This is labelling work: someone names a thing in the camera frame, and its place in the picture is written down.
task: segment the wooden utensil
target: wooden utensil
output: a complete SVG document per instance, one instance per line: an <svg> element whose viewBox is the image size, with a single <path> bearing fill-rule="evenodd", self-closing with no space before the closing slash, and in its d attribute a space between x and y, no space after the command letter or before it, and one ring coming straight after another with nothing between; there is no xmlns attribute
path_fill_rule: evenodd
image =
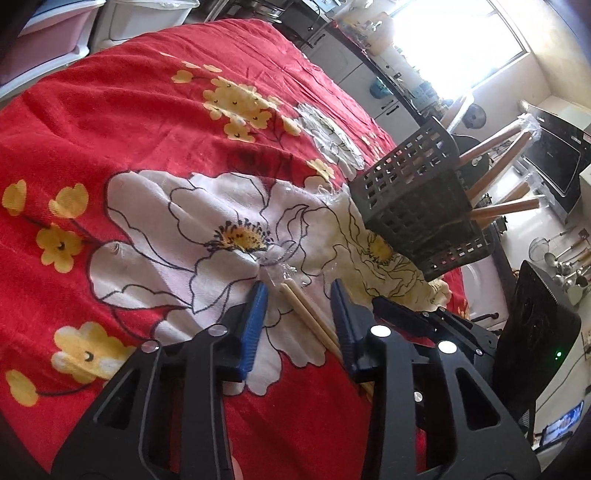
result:
<svg viewBox="0 0 591 480"><path fill-rule="evenodd" d="M500 205L501 203L512 202L513 200L519 200L520 198L525 197L530 192L530 185L523 181L513 190L511 190L507 195L505 195L501 200L495 203L495 205ZM485 229L488 227L492 222L494 222L499 217L492 217L489 219L481 219L477 220L478 226L481 229Z"/></svg>
<svg viewBox="0 0 591 480"><path fill-rule="evenodd" d="M495 205L499 203L505 202L512 202L513 200L519 200L525 197L530 192L530 185L524 180L522 181L517 187L511 190L507 195L505 195L501 200L495 203Z"/></svg>
<svg viewBox="0 0 591 480"><path fill-rule="evenodd" d="M540 208L540 197L532 197L525 200L513 200L512 202L499 203L497 205L489 205L487 207L476 208L471 211L470 218L472 220L482 220L489 218L496 218L508 213L525 212L526 210L534 210Z"/></svg>
<svg viewBox="0 0 591 480"><path fill-rule="evenodd" d="M466 196L470 200L472 206L476 205L482 196L491 188L495 180L502 175L521 153L531 139L531 132L523 132L517 140L509 147L509 149L497 160L492 168L487 171L474 186L466 192Z"/></svg>
<svg viewBox="0 0 591 480"><path fill-rule="evenodd" d="M328 327L328 324L322 320L322 317L325 315L322 313L320 307L314 303L314 301L308 297L292 279L288 279L285 283L279 285L279 291L285 296L285 299L289 302L291 307L300 316L302 321L312 331L320 343L322 343L322 345L324 345L324 347L330 353L332 353L342 365L343 354L340 351L339 339L336 334ZM304 302L300 301L298 295L304 299L305 304L310 307L310 310L308 310L306 305L304 305ZM312 312L317 315L317 318L314 318ZM371 400L374 396L373 384L362 383L361 386L367 392L367 395Z"/></svg>
<svg viewBox="0 0 591 480"><path fill-rule="evenodd" d="M329 327L330 320L326 317L322 309L314 303L314 301L305 294L304 290L292 279L285 280L285 284L290 288L293 294L306 307L306 310L314 317L314 320L324 330L325 334L335 343L339 344L339 338L336 332Z"/></svg>
<svg viewBox="0 0 591 480"><path fill-rule="evenodd" d="M468 107L474 103L474 96L471 93L467 93L458 98L452 103L449 110L443 115L441 124L448 132L452 133L456 127L460 124L460 121L466 115Z"/></svg>
<svg viewBox="0 0 591 480"><path fill-rule="evenodd" d="M497 145L502 144L503 142L509 140L511 137L517 135L521 132L521 125L515 122L514 125L510 125L507 129L503 129L492 137L487 138L481 144L475 146L471 150L468 150L466 153L460 155L460 163L459 166L466 165L470 163L472 160L477 159L478 157L483 156L486 152L488 152L491 148L496 147Z"/></svg>

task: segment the window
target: window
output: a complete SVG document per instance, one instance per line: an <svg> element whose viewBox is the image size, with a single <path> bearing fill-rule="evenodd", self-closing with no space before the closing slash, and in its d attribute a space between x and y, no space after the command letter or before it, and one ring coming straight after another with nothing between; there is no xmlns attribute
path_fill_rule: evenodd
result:
<svg viewBox="0 0 591 480"><path fill-rule="evenodd" d="M459 97L525 53L488 0L411 0L392 19L394 45L441 98Z"/></svg>

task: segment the white cabinet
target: white cabinet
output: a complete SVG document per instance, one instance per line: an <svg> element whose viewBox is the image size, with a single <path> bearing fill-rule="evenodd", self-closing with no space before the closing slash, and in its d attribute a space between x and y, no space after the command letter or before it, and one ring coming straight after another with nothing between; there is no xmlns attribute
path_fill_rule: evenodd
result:
<svg viewBox="0 0 591 480"><path fill-rule="evenodd" d="M398 102L375 120L397 145L404 142L418 130L413 116Z"/></svg>
<svg viewBox="0 0 591 480"><path fill-rule="evenodd" d="M312 42L312 46L313 48L302 50L303 53L335 83L339 83L361 65L361 60L329 33L323 32Z"/></svg>
<svg viewBox="0 0 591 480"><path fill-rule="evenodd" d="M375 73L366 65L361 64L339 83L339 86L351 95L372 118L385 113L388 107L393 107L397 101L394 95L377 99L369 93L369 88L375 82L375 79Z"/></svg>

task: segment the kitchen utensil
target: kitchen utensil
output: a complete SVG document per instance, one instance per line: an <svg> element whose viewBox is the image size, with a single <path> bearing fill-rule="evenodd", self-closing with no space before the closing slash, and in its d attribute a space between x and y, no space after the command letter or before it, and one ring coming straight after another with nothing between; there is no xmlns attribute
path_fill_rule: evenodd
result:
<svg viewBox="0 0 591 480"><path fill-rule="evenodd" d="M496 161L492 168L466 192L472 206L476 205L491 185L501 176L511 163L521 154L531 140L531 132L523 132L509 149Z"/></svg>
<svg viewBox="0 0 591 480"><path fill-rule="evenodd" d="M321 308L291 278L286 279L285 283L279 286L279 290L320 343L342 364L343 355L340 351L339 338L336 332L329 328L328 318ZM373 384L363 383L361 386L371 400L374 395Z"/></svg>
<svg viewBox="0 0 591 480"><path fill-rule="evenodd" d="M472 220L495 219L498 216L509 213L535 210L540 207L540 198L541 196L537 196L525 200L513 200L488 207L476 208L470 212L470 218Z"/></svg>
<svg viewBox="0 0 591 480"><path fill-rule="evenodd" d="M580 285L573 285L566 291L566 296L569 299L571 305L575 306L583 300L585 294L585 288Z"/></svg>
<svg viewBox="0 0 591 480"><path fill-rule="evenodd" d="M585 261L591 255L591 249L589 247L585 248L574 257L569 258L564 262L558 262L556 265L556 273L560 275L569 275L573 272L573 267L581 261Z"/></svg>
<svg viewBox="0 0 591 480"><path fill-rule="evenodd" d="M570 287L572 287L573 285L575 285L577 283L577 280L584 276L586 273L589 272L589 269L591 268L591 261L587 261L587 263L581 265L581 267L572 272L570 275L558 275L556 274L553 279L554 281L562 286L564 291L567 291Z"/></svg>
<svg viewBox="0 0 591 480"><path fill-rule="evenodd" d="M443 115L441 124L448 132L453 133L468 111L468 107L474 103L472 93L467 93L452 103L449 110Z"/></svg>
<svg viewBox="0 0 591 480"><path fill-rule="evenodd" d="M575 229L574 226L565 230L564 232L560 232L558 235L554 235L552 238L545 239L543 237L537 236L534 238L530 243L529 248L529 255L530 260L534 262L541 262L544 259L544 255L550 251L550 242L552 240L557 239L558 237L567 235L568 233L572 232Z"/></svg>
<svg viewBox="0 0 591 480"><path fill-rule="evenodd" d="M460 165L466 165L467 163L470 163L472 160L481 157L491 148L496 147L497 145L500 145L503 142L506 142L511 137L514 137L520 132L521 125L515 122L514 124L512 124L512 126L509 126L509 128L501 130L492 137L484 140L484 142L482 142L481 144L477 145L476 147L461 155Z"/></svg>
<svg viewBox="0 0 591 480"><path fill-rule="evenodd" d="M577 306L587 296L589 290L589 279L581 275L577 277L575 284L568 289L566 296L572 305Z"/></svg>
<svg viewBox="0 0 591 480"><path fill-rule="evenodd" d="M501 200L496 202L495 205L500 205L501 203L513 202L514 200L519 200L520 198L527 195L529 192L530 192L530 185L526 181L523 181L519 185L517 185L517 187L515 187L513 190L511 190L507 195L505 195ZM478 226L480 228L486 228L492 222L494 222L497 218L499 218L499 216L491 217L488 219L477 220L476 222L478 223Z"/></svg>
<svg viewBox="0 0 591 480"><path fill-rule="evenodd" d="M580 244L582 244L585 240L587 240L587 238L589 238L589 233L587 232L587 230L585 230L584 228L579 232L579 236L580 238L573 243L570 247L568 247L564 252L562 252L561 254L558 254L558 256L554 255L551 252L548 252L544 255L544 261L546 262L546 264L549 267L553 267L555 268L556 265L558 264L558 259L560 257L565 256L568 252L570 252L571 250L577 248Z"/></svg>

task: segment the chopstick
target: chopstick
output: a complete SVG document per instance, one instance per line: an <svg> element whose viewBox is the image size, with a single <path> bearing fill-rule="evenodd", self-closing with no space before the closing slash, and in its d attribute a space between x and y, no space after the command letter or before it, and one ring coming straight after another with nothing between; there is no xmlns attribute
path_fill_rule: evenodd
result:
<svg viewBox="0 0 591 480"><path fill-rule="evenodd" d="M525 212L526 210L534 210L536 208L540 208L539 196L525 200L513 200L512 202L476 208L471 211L470 218L472 220L496 218L501 215L507 215L508 213Z"/></svg>
<svg viewBox="0 0 591 480"><path fill-rule="evenodd" d="M288 279L285 283L279 285L279 291L283 293L285 299L289 302L291 307L300 316L302 321L312 331L320 343L322 343L324 347L330 353L332 353L342 365L343 354L340 351L338 337L322 320L322 316L324 316L324 314L319 315L318 318L314 317L314 314L318 315L319 312L321 312L320 307L318 307L318 305L316 305L292 279ZM311 310L306 308L298 296L303 298L307 305L311 306ZM371 400L371 398L374 396L374 386L370 383L362 383L361 386L367 392L367 395Z"/></svg>
<svg viewBox="0 0 591 480"><path fill-rule="evenodd" d="M531 132L523 132L499 160L466 192L472 206L476 205L497 177L505 172L531 139Z"/></svg>
<svg viewBox="0 0 591 480"><path fill-rule="evenodd" d="M488 152L491 148L496 147L497 145L502 144L503 142L509 140L514 135L517 135L521 132L521 125L515 125L510 127L508 130L497 132L492 137L487 138L481 144L475 146L471 150L468 150L466 153L460 156L460 163L458 166L466 165L470 163L472 160L477 159L478 157L483 156L486 152Z"/></svg>
<svg viewBox="0 0 591 480"><path fill-rule="evenodd" d="M297 299L303 304L303 306L310 312L310 314L316 320L316 323L324 330L325 334L336 344L339 344L339 337L334 330L329 327L330 320L320 309L320 307L312 301L312 299L305 294L304 290L292 279L288 278L285 280L285 284L290 288Z"/></svg>
<svg viewBox="0 0 591 480"><path fill-rule="evenodd" d="M505 202L512 202L513 200L519 200L520 198L525 197L529 192L530 192L530 185L526 181L523 181L519 185L517 185L517 187L515 187L513 190L511 190L507 195L505 195L501 200L496 202L495 205L500 205L501 203L505 203ZM481 219L481 220L477 220L476 223L478 223L478 226L481 229L485 229L492 222L494 222L497 218L499 218L499 217L496 216L496 217L491 217L488 219Z"/></svg>

